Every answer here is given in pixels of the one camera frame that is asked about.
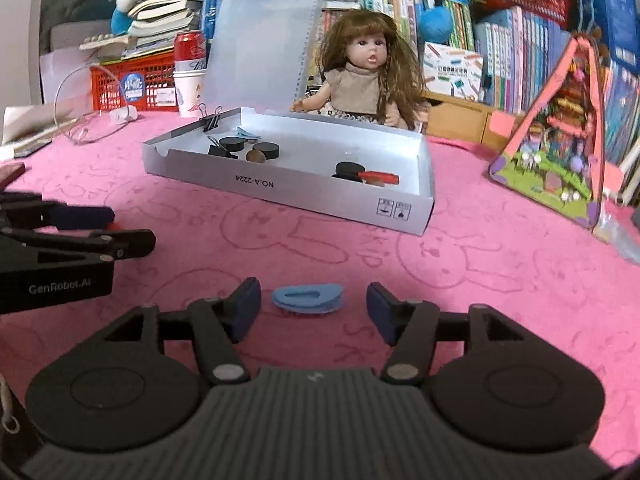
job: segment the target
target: red soda can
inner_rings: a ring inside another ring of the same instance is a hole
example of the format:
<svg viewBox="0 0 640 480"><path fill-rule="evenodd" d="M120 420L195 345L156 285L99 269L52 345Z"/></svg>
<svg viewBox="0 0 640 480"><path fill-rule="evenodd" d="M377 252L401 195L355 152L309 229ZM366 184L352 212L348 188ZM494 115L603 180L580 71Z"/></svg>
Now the red soda can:
<svg viewBox="0 0 640 480"><path fill-rule="evenodd" d="M203 70L207 67L207 49L201 30L180 32L174 40L176 72Z"/></svg>

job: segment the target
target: clipboard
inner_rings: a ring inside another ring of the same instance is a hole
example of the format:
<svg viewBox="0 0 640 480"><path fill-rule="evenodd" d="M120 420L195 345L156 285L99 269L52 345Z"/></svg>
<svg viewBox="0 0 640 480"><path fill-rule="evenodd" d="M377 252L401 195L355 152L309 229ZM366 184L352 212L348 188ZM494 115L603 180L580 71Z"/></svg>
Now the clipboard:
<svg viewBox="0 0 640 480"><path fill-rule="evenodd" d="M289 110L306 91L326 0L222 0L203 81L209 110Z"/></svg>

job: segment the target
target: pink tablecloth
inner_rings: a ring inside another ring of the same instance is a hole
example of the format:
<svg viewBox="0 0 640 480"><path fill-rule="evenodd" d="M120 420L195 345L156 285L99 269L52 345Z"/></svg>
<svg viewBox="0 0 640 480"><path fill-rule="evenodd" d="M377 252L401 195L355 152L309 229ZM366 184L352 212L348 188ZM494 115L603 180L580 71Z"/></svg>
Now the pink tablecloth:
<svg viewBox="0 0 640 480"><path fill-rule="evenodd" d="M619 465L640 450L640 267L588 232L485 180L487 162L433 144L436 209L426 234L401 235L213 189L149 176L140 142L184 122L147 114L97 144L64 138L30 159L14 189L69 203L107 204L123 228L158 236L151 256L116 264L110 297L2 316L0 366L23 396L44 365L142 303L186 306L224 296L246 276L266 292L242 357L295 367L379 367L389 350L367 319L366 287L380 281L400 298L444 310L487 303L594 370L607 403L594 448ZM102 125L92 126L92 135ZM284 314L269 291L341 283L345 307L307 319ZM171 349L191 365L188 346ZM460 354L438 348L438 362Z"/></svg>

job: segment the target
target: white cardboard tray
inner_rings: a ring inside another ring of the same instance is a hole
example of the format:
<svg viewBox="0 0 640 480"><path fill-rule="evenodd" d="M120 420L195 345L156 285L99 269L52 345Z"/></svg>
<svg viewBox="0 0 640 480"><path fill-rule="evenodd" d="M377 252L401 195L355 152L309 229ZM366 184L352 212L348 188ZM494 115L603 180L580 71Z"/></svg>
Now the white cardboard tray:
<svg viewBox="0 0 640 480"><path fill-rule="evenodd" d="M268 202L421 235L434 204L434 179L421 134L376 124L308 114L257 113L236 108L220 115L218 127L203 132L199 120L143 144L147 173L191 182ZM232 137L241 126L261 141L276 142L280 156L263 164L208 155L207 136ZM394 173L398 186L371 186L333 178L338 162L367 171Z"/></svg>

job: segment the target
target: doll's hair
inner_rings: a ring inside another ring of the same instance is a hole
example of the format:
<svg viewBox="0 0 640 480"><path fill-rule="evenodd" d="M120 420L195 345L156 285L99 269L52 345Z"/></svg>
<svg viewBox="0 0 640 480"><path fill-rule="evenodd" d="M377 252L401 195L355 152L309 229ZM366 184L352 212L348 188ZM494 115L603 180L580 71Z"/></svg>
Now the doll's hair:
<svg viewBox="0 0 640 480"><path fill-rule="evenodd" d="M349 61L347 47L357 38L382 34L386 41L387 60L380 67L378 106L376 117L384 121L387 102L398 106L401 117L409 129L415 127L417 104L424 102L421 95L424 80L409 44L398 34L394 20L381 12L371 10L349 10L339 18L322 42L319 56L320 69L329 72L344 69Z"/></svg>

